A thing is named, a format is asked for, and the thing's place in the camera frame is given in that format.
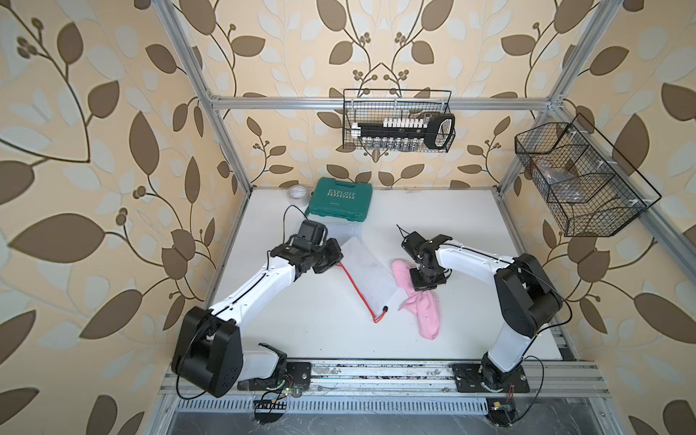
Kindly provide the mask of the pink wiping cloth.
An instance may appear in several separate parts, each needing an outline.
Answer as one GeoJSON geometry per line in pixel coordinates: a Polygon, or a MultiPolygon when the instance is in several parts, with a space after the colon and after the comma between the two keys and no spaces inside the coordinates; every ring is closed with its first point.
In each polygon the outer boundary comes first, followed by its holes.
{"type": "Polygon", "coordinates": [[[436,295],[433,291],[415,289],[411,271],[416,271],[416,268],[411,263],[396,259],[391,264],[391,271],[397,286],[407,295],[399,309],[406,309],[415,315],[421,337],[435,340],[440,333],[440,308],[436,295]]]}

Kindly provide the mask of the clear mesh document bag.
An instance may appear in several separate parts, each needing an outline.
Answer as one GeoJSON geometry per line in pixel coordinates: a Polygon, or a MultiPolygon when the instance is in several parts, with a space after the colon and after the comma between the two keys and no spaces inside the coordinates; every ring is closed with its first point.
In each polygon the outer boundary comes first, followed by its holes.
{"type": "Polygon", "coordinates": [[[389,311],[388,304],[399,290],[396,281],[358,237],[348,239],[341,249],[343,259],[339,266],[366,306],[373,322],[378,324],[389,311]]]}

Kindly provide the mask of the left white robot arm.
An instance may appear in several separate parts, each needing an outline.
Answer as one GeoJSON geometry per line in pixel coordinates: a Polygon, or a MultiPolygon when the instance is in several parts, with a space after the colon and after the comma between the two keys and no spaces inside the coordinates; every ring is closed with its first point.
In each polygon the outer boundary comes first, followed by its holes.
{"type": "Polygon", "coordinates": [[[285,388],[286,353],[265,343],[245,350],[244,328],[301,275],[322,274],[342,259],[336,239],[313,244],[291,237],[269,250],[266,263],[238,290],[210,308],[195,306],[186,313],[171,362],[177,379],[216,398],[238,382],[271,392],[285,388]]]}

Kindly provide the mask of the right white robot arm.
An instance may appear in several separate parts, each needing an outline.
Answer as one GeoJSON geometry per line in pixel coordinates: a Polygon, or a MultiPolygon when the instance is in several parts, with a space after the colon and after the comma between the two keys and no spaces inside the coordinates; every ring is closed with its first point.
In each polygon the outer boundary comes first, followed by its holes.
{"type": "Polygon", "coordinates": [[[416,231],[402,235],[402,248],[416,264],[409,277],[417,295],[446,284],[452,272],[474,277],[497,291],[504,324],[495,344],[482,357],[475,379],[488,391],[501,391],[544,326],[563,306],[563,297],[538,260],[529,254],[504,257],[485,253],[457,244],[446,235],[425,239],[416,231]]]}

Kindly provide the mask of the stack of clear document bags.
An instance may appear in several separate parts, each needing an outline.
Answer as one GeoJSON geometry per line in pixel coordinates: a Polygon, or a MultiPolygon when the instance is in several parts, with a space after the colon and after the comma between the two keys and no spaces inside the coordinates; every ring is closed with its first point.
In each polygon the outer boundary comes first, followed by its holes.
{"type": "Polygon", "coordinates": [[[349,221],[340,217],[318,217],[316,220],[326,226],[328,237],[336,239],[340,246],[353,237],[358,239],[362,237],[362,222],[349,221]]]}

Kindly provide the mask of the plastic bag in right basket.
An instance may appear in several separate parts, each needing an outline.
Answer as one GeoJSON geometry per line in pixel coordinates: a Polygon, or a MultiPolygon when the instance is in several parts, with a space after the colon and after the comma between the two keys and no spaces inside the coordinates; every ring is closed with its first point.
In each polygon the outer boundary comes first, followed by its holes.
{"type": "Polygon", "coordinates": [[[554,167],[546,159],[538,162],[538,168],[547,183],[547,193],[553,201],[578,203],[584,199],[578,175],[574,175],[568,170],[554,167]]]}

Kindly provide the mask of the clear tape roll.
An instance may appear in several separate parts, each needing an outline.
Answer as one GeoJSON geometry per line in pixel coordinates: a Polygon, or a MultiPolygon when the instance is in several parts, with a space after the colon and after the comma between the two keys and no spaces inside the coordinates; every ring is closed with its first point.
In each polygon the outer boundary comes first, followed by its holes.
{"type": "Polygon", "coordinates": [[[311,190],[304,185],[294,185],[287,189],[287,199],[291,205],[306,208],[311,199],[311,190]]]}

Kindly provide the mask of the green plastic tool case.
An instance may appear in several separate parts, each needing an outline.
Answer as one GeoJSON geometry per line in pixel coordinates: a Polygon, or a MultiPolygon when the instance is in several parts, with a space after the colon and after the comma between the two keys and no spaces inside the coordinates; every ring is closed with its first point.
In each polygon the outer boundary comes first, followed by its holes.
{"type": "Polygon", "coordinates": [[[306,213],[364,222],[373,197],[371,184],[322,178],[315,186],[306,213]]]}

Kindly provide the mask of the black white tool in basket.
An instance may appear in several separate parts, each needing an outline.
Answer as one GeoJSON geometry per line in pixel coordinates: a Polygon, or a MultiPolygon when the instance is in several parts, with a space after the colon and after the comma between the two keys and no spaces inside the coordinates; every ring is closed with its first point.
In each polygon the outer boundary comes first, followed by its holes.
{"type": "Polygon", "coordinates": [[[452,113],[423,118],[385,118],[381,123],[352,123],[348,138],[366,150],[447,152],[456,137],[452,113]]]}

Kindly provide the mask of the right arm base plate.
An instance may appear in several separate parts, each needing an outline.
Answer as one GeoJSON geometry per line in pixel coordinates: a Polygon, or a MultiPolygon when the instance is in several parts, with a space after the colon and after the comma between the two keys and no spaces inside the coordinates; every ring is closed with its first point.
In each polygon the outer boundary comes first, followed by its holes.
{"type": "Polygon", "coordinates": [[[530,387],[522,364],[502,372],[492,362],[459,362],[451,365],[459,393],[529,393],[530,387]]]}

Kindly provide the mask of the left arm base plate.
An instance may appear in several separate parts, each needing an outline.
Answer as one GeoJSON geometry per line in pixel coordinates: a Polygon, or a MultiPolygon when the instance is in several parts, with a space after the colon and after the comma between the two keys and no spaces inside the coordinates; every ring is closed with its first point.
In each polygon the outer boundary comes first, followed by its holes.
{"type": "Polygon", "coordinates": [[[280,391],[301,394],[309,389],[312,380],[311,362],[283,362],[271,377],[255,378],[237,383],[237,389],[245,392],[280,391]]]}

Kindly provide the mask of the aluminium front rail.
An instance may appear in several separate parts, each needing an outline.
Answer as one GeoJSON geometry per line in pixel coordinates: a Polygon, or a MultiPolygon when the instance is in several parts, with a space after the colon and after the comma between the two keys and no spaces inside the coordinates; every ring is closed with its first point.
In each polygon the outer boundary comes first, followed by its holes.
{"type": "Polygon", "coordinates": [[[533,398],[608,398],[608,386],[590,362],[538,361],[529,358],[501,390],[489,391],[475,376],[474,361],[310,360],[286,362],[287,384],[306,395],[328,396],[511,396],[533,398]]]}

